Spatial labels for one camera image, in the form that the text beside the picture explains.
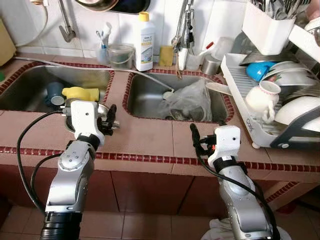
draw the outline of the white wall tile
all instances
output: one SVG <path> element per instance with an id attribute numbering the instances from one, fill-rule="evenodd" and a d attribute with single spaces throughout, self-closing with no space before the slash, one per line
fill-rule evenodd
<path id="1" fill-rule="evenodd" d="M 102 31 L 105 22 L 112 25 L 110 43 L 120 43 L 119 19 L 116 12 L 93 12 L 85 9 L 80 4 L 72 1 L 73 10 L 75 12 L 75 21 L 79 31 L 82 49 L 94 50 L 99 46 L 99 38 L 96 31 Z"/>
<path id="2" fill-rule="evenodd" d="M 138 23 L 138 15 L 119 13 L 118 17 L 121 43 L 134 44 L 134 28 Z"/>
<path id="3" fill-rule="evenodd" d="M 182 3 L 183 0 L 165 0 L 161 45 L 171 45 L 171 39 L 176 35 Z"/>
<path id="4" fill-rule="evenodd" d="M 64 8 L 66 10 L 69 23 L 72 29 L 77 33 L 77 37 L 72 39 L 71 42 L 66 42 L 59 30 L 59 26 L 65 27 L 62 14 L 59 8 L 58 1 L 50 0 L 48 11 L 48 22 L 47 27 L 41 37 L 41 41 L 44 47 L 50 48 L 63 48 L 63 49 L 82 49 L 79 32 L 75 20 L 73 19 L 73 9 L 69 6 L 71 1 L 63 1 Z"/>
<path id="5" fill-rule="evenodd" d="M 203 45 L 206 47 L 211 41 L 204 42 L 206 37 L 209 19 L 214 5 L 214 0 L 195 0 L 193 4 L 194 9 L 194 51 L 198 54 Z"/>
<path id="6" fill-rule="evenodd" d="M 16 50 L 19 53 L 45 54 L 44 48 L 42 46 L 20 46 Z"/>
<path id="7" fill-rule="evenodd" d="M 241 32 L 245 9 L 245 2 L 216 0 L 212 6 L 202 49 L 211 41 L 217 43 L 220 37 L 235 39 Z"/>
<path id="8" fill-rule="evenodd" d="M 150 21 L 155 26 L 155 40 L 153 53 L 158 55 L 160 53 L 161 40 L 164 26 L 164 0 L 152 0 L 147 11 L 149 12 Z M 124 44 L 134 44 L 135 35 L 134 30 L 139 21 L 138 15 L 129 15 L 119 13 L 119 26 L 121 32 L 121 42 Z"/>
<path id="9" fill-rule="evenodd" d="M 92 57 L 92 51 L 99 45 L 96 30 L 102 30 L 105 22 L 110 22 L 112 25 L 110 43 L 134 43 L 134 27 L 138 15 L 108 11 L 92 12 L 74 0 L 63 2 L 77 38 L 70 43 L 65 42 L 59 30 L 59 25 L 64 26 L 64 22 L 58 2 L 50 0 L 47 8 L 47 27 L 39 40 L 28 44 L 39 48 L 24 47 L 21 51 Z M 151 0 L 147 11 L 156 28 L 155 55 L 160 53 L 161 45 L 171 45 L 171 39 L 176 34 L 182 2 L 183 0 Z M 217 42 L 219 37 L 235 38 L 238 35 L 243 22 L 245 2 L 246 0 L 194 0 L 196 53 L 211 41 Z M 13 39 L 20 41 L 26 37 L 32 39 L 43 26 L 42 8 L 28 0 L 0 0 L 0 15 L 3 16 L 4 13 L 9 16 L 7 23 L 10 24 L 7 28 L 12 32 Z"/>
<path id="10" fill-rule="evenodd" d="M 95 59 L 96 52 L 90 51 L 90 50 L 83 50 L 83 57 L 88 58 L 88 59 Z"/>
<path id="11" fill-rule="evenodd" d="M 79 49 L 61 48 L 61 47 L 43 47 L 45 54 L 70 56 L 70 57 L 84 57 L 84 53 Z"/>

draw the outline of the white bottle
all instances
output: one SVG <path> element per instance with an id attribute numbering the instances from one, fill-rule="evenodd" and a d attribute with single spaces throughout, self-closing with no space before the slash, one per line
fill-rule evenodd
<path id="1" fill-rule="evenodd" d="M 139 13 L 139 21 L 135 28 L 135 67 L 138 71 L 153 68 L 155 42 L 155 25 L 149 21 L 149 13 Z"/>

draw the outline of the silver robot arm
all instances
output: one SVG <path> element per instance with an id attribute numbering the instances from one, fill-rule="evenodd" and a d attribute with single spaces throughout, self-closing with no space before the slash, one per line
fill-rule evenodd
<path id="1" fill-rule="evenodd" d="M 80 222 L 85 207 L 88 182 L 94 171 L 94 160 L 98 146 L 105 142 L 104 134 L 110 135 L 112 126 L 98 127 L 99 117 L 108 118 L 96 102 L 75 100 L 64 109 L 71 115 L 76 138 L 58 160 L 58 171 L 54 177 L 45 206 L 44 226 L 40 240 L 77 240 Z M 115 111 L 109 124 L 115 119 Z"/>
<path id="2" fill-rule="evenodd" d="M 236 126 L 221 126 L 214 134 L 200 139 L 197 127 L 191 124 L 193 146 L 198 158 L 207 155 L 208 164 L 215 172 L 245 185 L 255 192 L 253 181 L 236 162 L 240 148 L 240 129 Z M 201 144 L 207 144 L 204 150 Z M 256 197 L 228 180 L 219 178 L 220 195 L 228 210 L 228 219 L 236 240 L 272 239 L 273 233 L 265 212 Z"/>

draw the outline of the countertop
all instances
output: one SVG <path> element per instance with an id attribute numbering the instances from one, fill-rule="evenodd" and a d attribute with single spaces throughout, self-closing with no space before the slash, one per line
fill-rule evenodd
<path id="1" fill-rule="evenodd" d="M 78 64 L 98 64 L 92 58 L 65 57 L 41 54 L 20 54 L 22 57 L 41 58 L 54 62 Z M 6 80 L 20 67 L 30 63 L 23 60 L 11 60 L 0 71 Z M 155 69 L 173 70 L 173 67 Z M 116 120 L 121 128 L 107 136 L 105 145 L 97 152 L 95 168 L 100 170 L 134 171 L 150 173 L 166 173 L 177 175 L 210 176 L 202 166 L 198 165 L 192 144 L 190 122 L 161 119 L 138 118 L 130 115 L 123 107 L 123 100 L 128 84 L 128 72 L 115 71 L 106 105 L 117 105 Z M 233 106 L 233 118 L 227 122 L 241 129 L 241 146 L 238 160 L 245 162 L 249 175 L 253 179 L 319 182 L 320 151 L 275 149 L 252 147 L 252 140 L 242 123 L 237 106 L 230 97 Z M 22 130 L 35 118 L 42 115 L 38 112 L 3 111 L 0 110 L 0 164 L 16 165 L 14 154 L 17 139 Z M 62 151 L 74 136 L 65 128 L 64 117 L 55 114 L 35 125 L 25 136 L 22 147 L 26 166 L 35 166 L 43 155 L 52 150 Z M 214 123 L 196 123 L 200 135 L 212 134 L 218 126 Z M 56 167 L 56 163 L 48 163 L 47 167 Z"/>

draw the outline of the yellow sponge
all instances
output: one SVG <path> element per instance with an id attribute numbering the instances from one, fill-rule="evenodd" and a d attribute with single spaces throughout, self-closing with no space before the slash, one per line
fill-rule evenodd
<path id="1" fill-rule="evenodd" d="M 174 50 L 172 46 L 161 46 L 160 47 L 160 66 L 171 67 L 174 58 Z"/>
<path id="2" fill-rule="evenodd" d="M 73 86 L 70 88 L 64 88 L 62 94 L 67 99 L 79 99 L 83 101 L 99 101 L 100 92 L 98 88 L 82 88 Z"/>

